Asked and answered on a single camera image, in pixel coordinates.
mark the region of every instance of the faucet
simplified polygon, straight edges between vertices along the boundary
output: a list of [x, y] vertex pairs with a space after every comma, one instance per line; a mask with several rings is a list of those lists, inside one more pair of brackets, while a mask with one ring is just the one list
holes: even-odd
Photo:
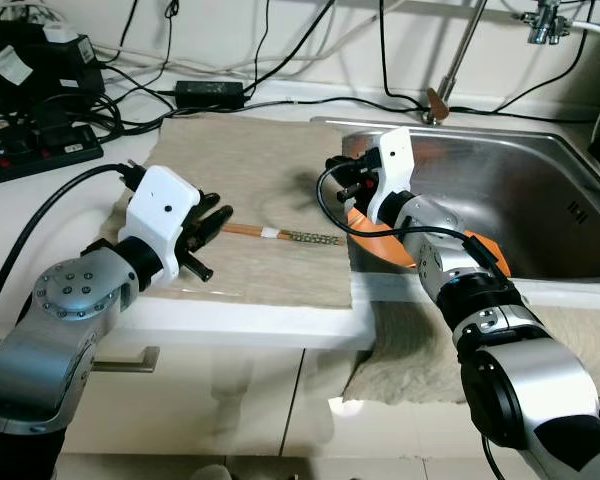
[[[514, 14], [512, 17], [521, 20], [531, 26], [531, 33], [527, 39], [528, 43], [536, 45], [544, 44], [549, 39], [550, 45], [557, 45], [560, 37], [569, 35], [571, 23], [563, 16], [558, 15], [558, 6], [560, 0], [537, 0], [538, 10], [536, 12], [525, 12], [523, 14]], [[478, 22], [482, 17], [482, 12], [487, 0], [478, 0], [473, 17], [469, 20], [464, 30], [460, 45], [453, 57], [449, 72], [442, 77], [438, 91], [433, 88], [427, 90], [429, 105], [431, 108], [422, 116], [425, 123], [429, 125], [439, 125], [442, 120], [449, 116], [449, 107], [447, 102], [451, 95], [451, 90], [456, 83], [456, 74], [464, 58], [464, 54], [473, 38]]]
[[423, 120], [429, 125], [438, 125], [442, 123], [442, 120], [449, 116], [449, 107], [447, 106], [447, 102], [449, 101], [451, 90], [453, 90], [453, 86], [456, 83], [456, 74], [458, 73], [458, 69], [460, 68], [462, 59], [464, 58], [464, 54], [467, 52], [467, 48], [469, 47], [469, 43], [473, 38], [473, 34], [476, 31], [476, 27], [478, 26], [478, 22], [482, 17], [482, 12], [484, 11], [486, 4], [487, 0], [478, 0], [473, 17], [471, 17], [471, 20], [469, 20], [469, 23], [462, 34], [460, 45], [458, 45], [456, 53], [453, 56], [449, 71], [444, 77], [442, 77], [442, 80], [440, 81], [438, 91], [436, 92], [436, 90], [433, 88], [429, 88], [427, 90], [427, 96], [429, 97], [429, 104], [431, 105], [431, 108], [428, 112], [424, 113]]
[[529, 33], [529, 43], [542, 45], [557, 45], [560, 37], [569, 35], [569, 21], [563, 16], [558, 15], [560, 0], [538, 0], [538, 10], [536, 12], [525, 12], [523, 14], [514, 14], [513, 18], [522, 20], [531, 25]]

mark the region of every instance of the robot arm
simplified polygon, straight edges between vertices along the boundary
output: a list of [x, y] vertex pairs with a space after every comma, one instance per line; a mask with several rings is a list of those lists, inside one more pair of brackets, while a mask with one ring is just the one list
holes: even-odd
[[475, 239], [400, 232], [433, 226], [464, 233], [457, 214], [408, 191], [410, 145], [408, 129], [401, 128], [382, 135], [357, 161], [328, 160], [345, 187], [339, 199], [355, 199], [374, 223], [398, 229], [422, 286], [453, 332], [476, 428], [518, 450], [540, 478], [600, 479], [598, 395], [579, 359], [526, 308]]
[[186, 266], [231, 216], [165, 167], [142, 167], [119, 243], [101, 240], [38, 278], [23, 318], [0, 344], [0, 479], [48, 480], [78, 407], [98, 342], [120, 312], [153, 284]]

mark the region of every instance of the white wall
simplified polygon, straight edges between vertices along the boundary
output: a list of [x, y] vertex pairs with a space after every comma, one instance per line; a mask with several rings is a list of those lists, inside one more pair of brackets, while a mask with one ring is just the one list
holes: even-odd
[[[471, 9], [476, 0], [408, 1], [387, 16], [387, 56], [390, 84], [406, 91], [437, 87], [446, 72]], [[131, 0], [47, 0], [63, 11], [77, 29], [94, 41], [116, 44]], [[166, 49], [167, 23], [162, 11], [167, 0], [140, 0], [126, 45]], [[181, 0], [174, 19], [172, 55], [187, 56], [222, 66], [252, 58], [264, 28], [265, 0]], [[324, 5], [322, 0], [271, 0], [269, 37], [264, 55], [284, 55], [304, 33], [308, 23]], [[360, 20], [375, 12], [375, 0], [339, 0], [329, 44]], [[512, 11], [535, 8], [529, 0], [490, 0], [488, 10], [465, 57], [455, 87], [459, 96], [484, 95], [494, 101], [509, 97], [539, 81], [561, 73], [573, 60], [580, 41], [575, 31], [557, 46], [526, 43], [527, 26], [509, 19]], [[584, 18], [588, 3], [565, 5], [568, 17]], [[594, 21], [600, 22], [600, 0]], [[328, 17], [301, 53], [315, 51]], [[339, 54], [315, 63], [296, 80], [349, 84], [353, 87], [381, 86], [378, 56], [378, 25], [342, 49]], [[302, 64], [283, 70], [291, 73]], [[534, 92], [546, 102], [600, 105], [600, 36], [589, 35], [579, 66], [567, 78]]]

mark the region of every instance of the orange part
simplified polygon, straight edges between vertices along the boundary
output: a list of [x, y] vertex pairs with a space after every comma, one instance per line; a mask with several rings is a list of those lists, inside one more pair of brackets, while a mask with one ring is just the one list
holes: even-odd
[[[351, 209], [349, 212], [348, 221], [351, 228], [363, 232], [382, 232], [389, 230], [389, 227], [386, 225], [374, 225], [355, 208]], [[479, 233], [470, 232], [469, 230], [466, 230], [465, 234], [475, 235], [478, 240], [480, 240], [482, 244], [495, 255], [497, 258], [496, 265], [502, 270], [502, 273], [507, 277], [511, 276], [509, 265], [502, 254], [502, 250], [500, 250], [500, 246], [495, 241], [484, 235], [480, 235]], [[352, 235], [351, 238], [362, 248], [387, 262], [407, 268], [414, 268], [416, 266], [411, 255], [407, 253], [402, 244], [395, 237], [366, 238]]]

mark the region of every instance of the cabinet handle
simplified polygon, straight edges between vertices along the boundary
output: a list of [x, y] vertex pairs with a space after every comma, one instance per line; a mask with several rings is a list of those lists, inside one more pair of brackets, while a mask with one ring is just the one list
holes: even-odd
[[153, 373], [158, 364], [160, 347], [145, 347], [139, 362], [94, 362], [92, 372]]

